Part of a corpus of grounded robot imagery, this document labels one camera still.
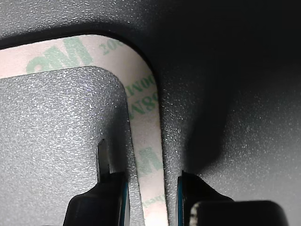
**adhesive tape liner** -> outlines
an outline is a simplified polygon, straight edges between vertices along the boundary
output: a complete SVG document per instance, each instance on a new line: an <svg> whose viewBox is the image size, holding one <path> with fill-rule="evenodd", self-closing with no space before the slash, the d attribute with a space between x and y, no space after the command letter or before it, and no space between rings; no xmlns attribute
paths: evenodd
<svg viewBox="0 0 301 226"><path fill-rule="evenodd" d="M0 79L79 66L117 76L127 94L145 225L168 225L157 86L133 49L108 37L80 35L3 49L0 59Z"/></svg>

